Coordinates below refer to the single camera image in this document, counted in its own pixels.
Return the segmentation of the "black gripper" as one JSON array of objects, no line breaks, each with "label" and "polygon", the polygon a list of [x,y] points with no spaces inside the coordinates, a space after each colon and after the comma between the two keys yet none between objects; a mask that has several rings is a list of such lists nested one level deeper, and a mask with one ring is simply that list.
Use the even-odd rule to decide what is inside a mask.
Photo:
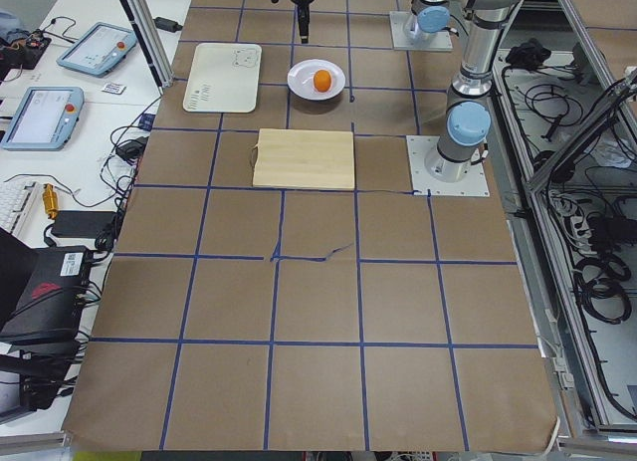
[{"label": "black gripper", "polygon": [[291,0],[298,6],[298,25],[299,35],[302,44],[307,44],[310,37],[310,20],[311,11],[310,6],[315,0]]}]

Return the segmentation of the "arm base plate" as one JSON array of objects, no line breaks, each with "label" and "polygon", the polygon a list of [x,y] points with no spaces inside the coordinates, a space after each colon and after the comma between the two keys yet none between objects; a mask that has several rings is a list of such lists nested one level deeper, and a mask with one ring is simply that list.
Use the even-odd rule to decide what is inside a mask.
[{"label": "arm base plate", "polygon": [[394,50],[451,52],[453,44],[446,30],[437,33],[423,32],[417,18],[411,12],[389,13],[392,44]]},{"label": "arm base plate", "polygon": [[419,196],[489,197],[481,154],[476,148],[464,162],[446,160],[438,136],[407,135],[412,192]]}]

